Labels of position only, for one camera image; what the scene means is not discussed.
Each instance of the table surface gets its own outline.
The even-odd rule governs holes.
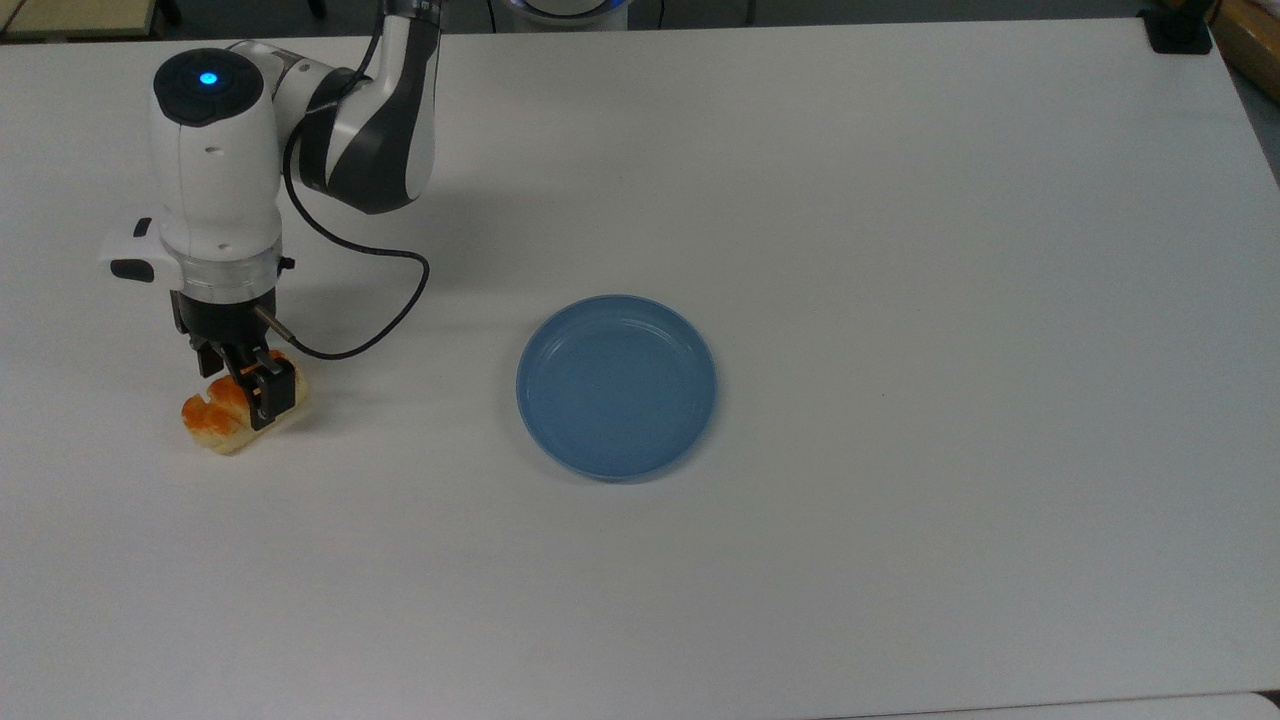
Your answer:
[[[1225,694],[1046,707],[897,715],[895,720],[1277,720],[1280,708],[1257,694]]]
[[[1280,196],[1137,20],[449,36],[436,168],[338,233],[434,263],[237,457],[168,297],[95,266],[189,45],[0,49],[0,714],[831,717],[1280,687]],[[360,38],[285,46],[355,64]],[[285,209],[344,348],[411,264]],[[689,318],[705,442],[525,433],[557,309]]]

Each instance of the white robot link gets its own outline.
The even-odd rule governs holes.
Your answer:
[[[439,41],[439,0],[381,0],[358,70],[256,41],[179,53],[156,70],[151,159],[161,204],[128,210],[101,259],[115,277],[170,291],[174,320],[189,336],[201,374],[229,370],[250,402],[253,429],[294,405],[293,366],[270,356],[268,328],[305,352],[346,357],[380,340],[421,293],[429,269],[421,256],[375,251],[424,266],[397,320],[347,354],[297,342],[274,318],[276,278],[293,266],[282,254],[276,196],[283,169],[370,214],[416,199],[434,158]],[[369,78],[364,69],[375,45],[381,55]]]

